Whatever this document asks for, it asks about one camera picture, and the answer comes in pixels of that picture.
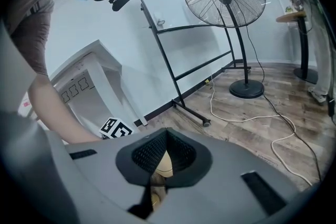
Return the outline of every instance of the gray t-shirt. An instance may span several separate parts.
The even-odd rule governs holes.
[[[52,0],[12,0],[5,15],[14,44],[34,71],[45,75],[45,45],[53,7]]]

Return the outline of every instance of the caster wheel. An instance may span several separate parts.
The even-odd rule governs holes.
[[[209,122],[203,122],[203,127],[209,127],[211,124]]]

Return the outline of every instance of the white cable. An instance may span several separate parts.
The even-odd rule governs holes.
[[[221,117],[215,115],[215,114],[212,112],[212,100],[213,100],[214,95],[215,95],[215,82],[214,82],[214,80],[213,80],[213,78],[212,78],[212,75],[211,75],[211,80],[212,80],[212,83],[213,83],[213,89],[214,89],[214,91],[213,91],[213,94],[212,94],[211,99],[210,99],[210,111],[211,111],[211,114],[212,114],[213,116],[215,116],[216,118],[218,118],[218,119],[220,119],[220,120],[222,120],[222,121],[226,121],[226,122],[246,122],[246,121],[251,121],[251,120],[254,120],[254,119],[264,119],[264,118],[275,118],[275,117],[280,117],[280,115],[273,115],[273,116],[257,116],[257,117],[253,117],[253,118],[251,118],[251,119],[246,119],[246,120],[238,121],[238,120],[228,120],[228,119],[224,119],[224,118],[221,118]],[[298,173],[293,172],[293,171],[288,167],[288,165],[285,163],[285,161],[280,157],[280,155],[276,152],[276,150],[275,150],[275,148],[274,148],[274,143],[275,143],[275,142],[278,142],[278,141],[281,141],[281,140],[288,139],[288,138],[292,137],[292,136],[295,134],[295,132],[296,132],[296,127],[295,127],[295,124],[293,123],[293,121],[290,120],[289,118],[287,118],[286,116],[283,116],[283,115],[281,115],[281,116],[282,116],[283,118],[287,119],[287,120],[291,123],[291,125],[293,126],[293,129],[294,129],[294,132],[293,132],[291,135],[288,135],[288,136],[286,136],[286,137],[283,137],[283,138],[276,139],[276,140],[272,141],[272,143],[271,143],[271,149],[272,149],[273,153],[277,156],[277,158],[281,161],[281,163],[283,164],[283,166],[287,169],[287,171],[289,171],[289,172],[290,172],[291,174],[293,174],[293,175],[296,175],[296,176],[298,176],[298,177],[301,177],[304,181],[306,181],[306,182],[308,183],[308,185],[312,186],[312,183],[311,183],[308,179],[306,179],[304,176],[302,176],[302,175],[300,175],[300,174],[298,174]]]

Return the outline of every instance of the person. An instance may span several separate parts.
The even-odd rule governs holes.
[[[28,90],[29,100],[41,121],[64,141],[98,141],[72,117],[48,78],[44,53],[53,5],[52,0],[12,0],[4,18],[13,43],[37,73]]]
[[[291,0],[296,10],[303,6],[307,19],[311,21],[311,31],[308,34],[310,42],[314,44],[314,52],[318,70],[318,81],[314,87],[308,88],[308,93],[319,105],[326,104],[326,96],[331,79],[331,49],[327,28],[318,7],[317,0]]]

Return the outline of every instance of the wooden floor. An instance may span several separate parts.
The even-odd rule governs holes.
[[[311,84],[293,74],[294,65],[262,64],[265,70],[265,95],[279,113],[289,117],[296,125],[297,134],[315,151],[322,174],[333,159],[336,131],[327,114],[326,106],[319,106],[307,94]],[[251,79],[262,80],[262,70],[252,65]],[[254,116],[275,115],[264,97],[240,99],[229,93],[232,82],[243,79],[242,70],[227,70],[214,79],[216,93],[213,112],[226,119],[243,120]],[[199,119],[184,110],[170,108],[149,121],[141,129],[173,127],[176,130],[199,132],[220,140],[243,146],[287,175],[300,190],[308,187],[301,178],[289,173],[276,158],[270,144],[273,140],[291,134],[290,128],[281,118],[256,119],[245,123],[227,123],[210,113],[212,82],[185,99],[186,105],[211,119],[210,127],[203,127]],[[310,150],[297,138],[291,137],[276,144],[276,150],[297,173],[306,176],[312,183],[318,181],[316,165]]]

